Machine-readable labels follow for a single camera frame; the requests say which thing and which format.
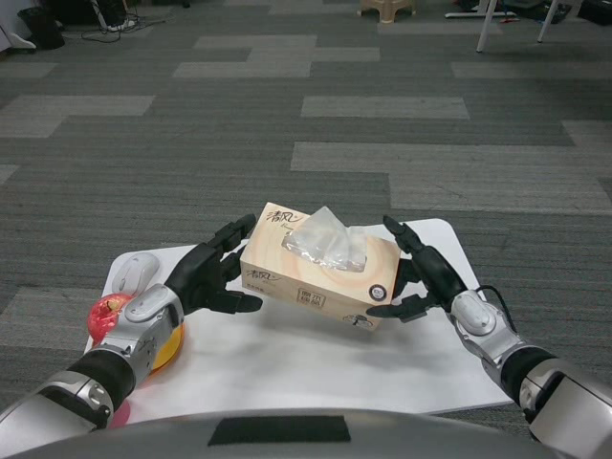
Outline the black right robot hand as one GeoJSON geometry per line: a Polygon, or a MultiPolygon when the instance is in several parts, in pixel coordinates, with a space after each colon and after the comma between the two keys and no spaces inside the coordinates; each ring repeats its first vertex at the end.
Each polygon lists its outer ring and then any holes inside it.
{"type": "Polygon", "coordinates": [[[449,312],[452,300],[468,289],[459,273],[437,249],[425,245],[407,224],[388,215],[382,222],[401,251],[411,256],[399,261],[392,297],[397,298],[408,283],[419,282],[424,284],[426,296],[405,296],[399,305],[375,305],[366,313],[371,317],[397,318],[406,323],[424,317],[431,307],[442,307],[449,312]]]}

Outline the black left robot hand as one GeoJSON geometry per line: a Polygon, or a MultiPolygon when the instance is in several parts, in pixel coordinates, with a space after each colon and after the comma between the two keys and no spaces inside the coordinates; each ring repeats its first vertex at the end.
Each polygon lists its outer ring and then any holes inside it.
{"type": "Polygon", "coordinates": [[[244,250],[240,245],[255,225],[252,214],[230,222],[176,264],[164,285],[181,300],[185,315],[200,309],[230,315],[261,309],[261,298],[227,289],[227,284],[241,275],[244,250]]]}

